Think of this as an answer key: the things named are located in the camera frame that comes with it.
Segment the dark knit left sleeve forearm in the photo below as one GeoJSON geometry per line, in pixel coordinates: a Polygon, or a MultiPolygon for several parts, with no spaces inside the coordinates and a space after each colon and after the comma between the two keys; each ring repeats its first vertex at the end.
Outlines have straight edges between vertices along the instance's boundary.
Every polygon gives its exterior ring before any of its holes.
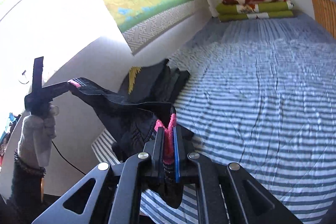
{"type": "Polygon", "coordinates": [[[14,153],[11,196],[6,201],[6,210],[12,223],[33,223],[47,209],[41,193],[45,174],[45,168],[31,167],[17,152],[14,153]]]}

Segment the white gloved left hand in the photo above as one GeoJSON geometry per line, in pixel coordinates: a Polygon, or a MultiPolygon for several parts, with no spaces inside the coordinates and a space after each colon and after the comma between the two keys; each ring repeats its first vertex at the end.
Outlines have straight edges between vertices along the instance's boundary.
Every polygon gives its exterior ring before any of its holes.
{"type": "Polygon", "coordinates": [[[37,115],[24,118],[17,151],[20,159],[31,168],[49,165],[52,139],[56,137],[55,116],[58,114],[59,108],[51,105],[46,118],[37,115]]]}

